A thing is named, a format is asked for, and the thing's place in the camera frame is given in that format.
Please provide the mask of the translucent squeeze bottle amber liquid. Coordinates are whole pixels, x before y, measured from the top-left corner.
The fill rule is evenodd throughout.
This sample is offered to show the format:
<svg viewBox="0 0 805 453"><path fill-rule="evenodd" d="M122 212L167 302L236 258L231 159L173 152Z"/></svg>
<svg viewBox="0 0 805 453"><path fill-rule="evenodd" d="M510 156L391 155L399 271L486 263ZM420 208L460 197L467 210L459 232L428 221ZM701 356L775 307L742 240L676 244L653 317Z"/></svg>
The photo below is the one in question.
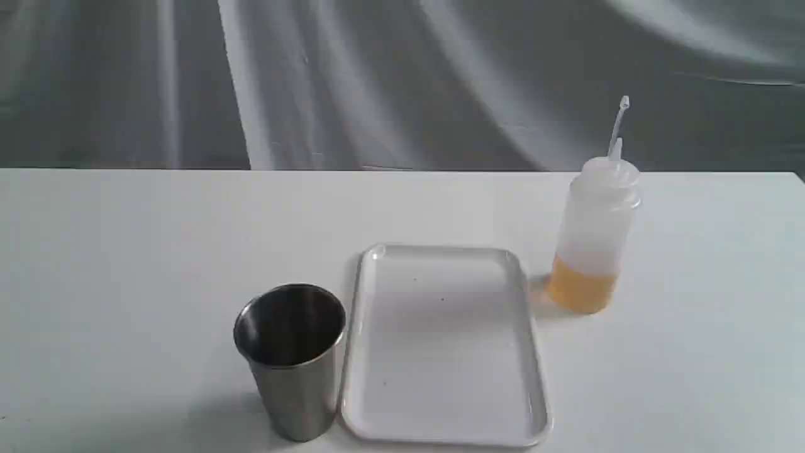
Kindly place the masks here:
<svg viewBox="0 0 805 453"><path fill-rule="evenodd" d="M630 106L622 96L606 155L588 160L569 184L547 293L575 313L609 304L641 204L640 172L622 157L620 128Z"/></svg>

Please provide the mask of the stainless steel cup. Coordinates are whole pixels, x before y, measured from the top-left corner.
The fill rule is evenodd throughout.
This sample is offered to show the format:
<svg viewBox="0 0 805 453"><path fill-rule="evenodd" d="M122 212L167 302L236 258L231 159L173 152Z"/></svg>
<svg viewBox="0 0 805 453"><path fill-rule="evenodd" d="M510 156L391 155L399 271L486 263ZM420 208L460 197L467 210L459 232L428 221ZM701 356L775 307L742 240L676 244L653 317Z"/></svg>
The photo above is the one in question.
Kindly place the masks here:
<svg viewBox="0 0 805 453"><path fill-rule="evenodd" d="M236 316L234 345L282 438L309 442L335 421L335 352L346 327L344 305L313 284L273 288Z"/></svg>

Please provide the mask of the white plastic tray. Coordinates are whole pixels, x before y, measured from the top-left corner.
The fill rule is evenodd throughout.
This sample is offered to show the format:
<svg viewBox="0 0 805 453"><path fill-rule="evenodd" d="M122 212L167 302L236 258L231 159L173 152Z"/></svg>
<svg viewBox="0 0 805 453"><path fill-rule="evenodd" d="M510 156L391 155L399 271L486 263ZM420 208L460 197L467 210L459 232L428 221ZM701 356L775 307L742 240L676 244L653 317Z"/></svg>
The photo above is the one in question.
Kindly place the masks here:
<svg viewBox="0 0 805 453"><path fill-rule="evenodd" d="M357 438L525 449L553 418L512 252L377 244L360 258L340 416Z"/></svg>

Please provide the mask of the grey draped backdrop cloth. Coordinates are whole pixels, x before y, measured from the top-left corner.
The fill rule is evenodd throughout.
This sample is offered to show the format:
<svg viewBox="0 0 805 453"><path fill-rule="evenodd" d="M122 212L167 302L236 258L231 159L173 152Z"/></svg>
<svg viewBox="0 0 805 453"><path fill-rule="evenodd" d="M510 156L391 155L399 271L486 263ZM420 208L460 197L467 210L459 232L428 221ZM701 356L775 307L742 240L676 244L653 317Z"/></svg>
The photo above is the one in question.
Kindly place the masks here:
<svg viewBox="0 0 805 453"><path fill-rule="evenodd" d="M802 1L3 1L2 166L803 176Z"/></svg>

